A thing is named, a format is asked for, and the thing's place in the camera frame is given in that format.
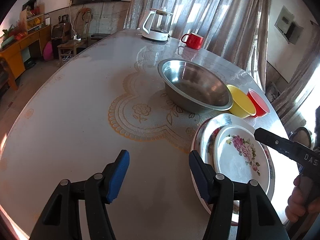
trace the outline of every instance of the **red bowl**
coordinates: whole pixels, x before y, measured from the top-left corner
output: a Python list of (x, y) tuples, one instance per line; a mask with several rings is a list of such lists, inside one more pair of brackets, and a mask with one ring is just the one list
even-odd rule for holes
[(250, 98), (250, 100), (252, 101), (252, 103), (256, 108), (256, 115), (254, 115), (253, 117), (262, 117), (262, 116), (265, 116), (266, 114), (270, 114), (270, 110), (267, 103), (256, 91), (249, 88), (249, 92), (247, 93), (247, 96)]

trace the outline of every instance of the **electrical box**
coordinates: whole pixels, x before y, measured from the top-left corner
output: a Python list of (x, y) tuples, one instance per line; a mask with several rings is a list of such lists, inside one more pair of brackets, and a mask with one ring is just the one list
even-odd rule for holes
[(303, 27), (294, 22), (294, 15), (285, 6), (280, 11), (275, 27), (281, 32), (286, 41), (292, 44), (297, 43), (303, 30)]

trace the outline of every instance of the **metal screw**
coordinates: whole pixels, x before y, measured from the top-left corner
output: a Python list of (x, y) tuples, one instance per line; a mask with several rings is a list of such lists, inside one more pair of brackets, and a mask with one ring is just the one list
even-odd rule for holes
[(218, 179), (218, 180), (223, 180), (223, 179), (224, 179), (223, 174), (218, 173), (218, 174), (216, 175), (216, 179)]
[(94, 179), (102, 179), (102, 177), (103, 177), (103, 175), (102, 175), (102, 173), (96, 173), (96, 174), (94, 174)]
[(258, 186), (258, 182), (254, 179), (250, 180), (250, 184), (254, 187)]
[(67, 180), (67, 179), (63, 179), (62, 181), (60, 181), (60, 185), (61, 186), (65, 186), (65, 185), (67, 185), (69, 183), (69, 180)]

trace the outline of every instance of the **yellow bowl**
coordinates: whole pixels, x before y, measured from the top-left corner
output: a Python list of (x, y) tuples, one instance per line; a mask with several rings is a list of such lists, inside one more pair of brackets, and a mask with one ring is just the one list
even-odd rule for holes
[(256, 108), (254, 107), (254, 104), (245, 93), (233, 85), (227, 85), (227, 87), (230, 90), (233, 98), (233, 105), (229, 109), (232, 114), (240, 118), (246, 118), (249, 115), (256, 114)]

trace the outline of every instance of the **blue gripper pad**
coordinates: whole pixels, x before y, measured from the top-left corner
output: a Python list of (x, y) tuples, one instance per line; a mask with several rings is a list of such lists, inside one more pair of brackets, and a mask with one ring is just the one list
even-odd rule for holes
[(129, 167), (129, 162), (129, 152), (127, 150), (121, 150), (116, 161), (112, 164), (112, 167), (110, 169), (111, 173), (109, 173), (107, 176), (109, 178), (109, 187), (107, 194), (107, 200), (109, 203), (111, 203), (118, 196), (122, 182), (124, 180), (124, 176)]
[(189, 166), (201, 198), (208, 203), (211, 199), (209, 187), (213, 178), (210, 178), (209, 171), (206, 171), (207, 167), (197, 151), (189, 153)]

